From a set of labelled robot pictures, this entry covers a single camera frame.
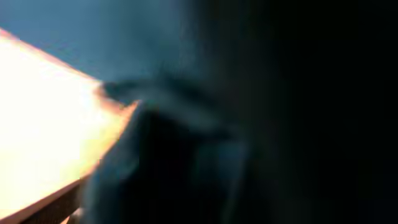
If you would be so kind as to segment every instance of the dark clothing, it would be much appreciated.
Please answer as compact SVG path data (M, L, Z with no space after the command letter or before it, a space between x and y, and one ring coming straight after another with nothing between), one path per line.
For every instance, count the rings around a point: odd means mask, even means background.
M392 138L377 137L388 79L359 70L387 73L362 57L396 39L395 8L93 4L103 35L82 46L98 54L70 61L140 103L87 186L87 224L397 222Z

